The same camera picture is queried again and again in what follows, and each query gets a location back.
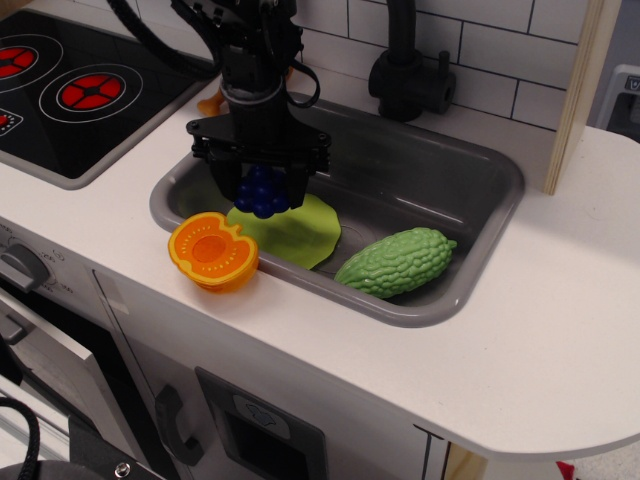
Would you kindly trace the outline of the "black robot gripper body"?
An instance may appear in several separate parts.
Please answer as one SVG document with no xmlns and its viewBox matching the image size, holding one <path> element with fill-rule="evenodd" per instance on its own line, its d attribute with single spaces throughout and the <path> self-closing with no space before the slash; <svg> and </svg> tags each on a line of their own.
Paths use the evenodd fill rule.
<svg viewBox="0 0 640 480">
<path fill-rule="evenodd" d="M 329 134 L 302 123 L 290 112 L 285 95 L 266 102 L 233 103 L 224 115 L 186 125 L 192 152 L 209 161 L 329 170 Z"/>
</svg>

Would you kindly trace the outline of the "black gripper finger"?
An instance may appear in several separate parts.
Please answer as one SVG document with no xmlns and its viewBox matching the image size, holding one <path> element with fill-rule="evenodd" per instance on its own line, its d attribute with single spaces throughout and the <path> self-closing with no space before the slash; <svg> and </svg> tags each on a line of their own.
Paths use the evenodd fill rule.
<svg viewBox="0 0 640 480">
<path fill-rule="evenodd" d="M 235 159 L 211 158 L 209 170 L 220 190 L 228 200 L 236 200 L 243 175 L 243 165 Z"/>
<path fill-rule="evenodd" d="M 300 207 L 305 198 L 310 173 L 306 167 L 288 167 L 285 169 L 286 193 L 291 209 Z"/>
</svg>

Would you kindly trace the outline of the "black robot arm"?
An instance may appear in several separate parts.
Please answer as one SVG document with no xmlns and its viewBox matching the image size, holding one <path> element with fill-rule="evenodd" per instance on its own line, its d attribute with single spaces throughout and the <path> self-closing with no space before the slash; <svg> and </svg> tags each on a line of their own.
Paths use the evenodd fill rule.
<svg viewBox="0 0 640 480">
<path fill-rule="evenodd" d="M 192 152 L 209 166 L 220 192 L 243 212 L 266 219 L 300 207 L 308 180 L 329 168 L 331 137 L 302 123 L 291 108 L 313 106 L 317 94 L 296 101 L 288 74 L 314 72 L 301 64 L 302 30 L 293 1 L 174 1 L 174 12 L 208 48 L 204 66 L 165 44 L 125 1 L 112 1 L 120 22 L 153 55 L 196 80 L 219 79 L 226 115 L 186 126 Z"/>
</svg>

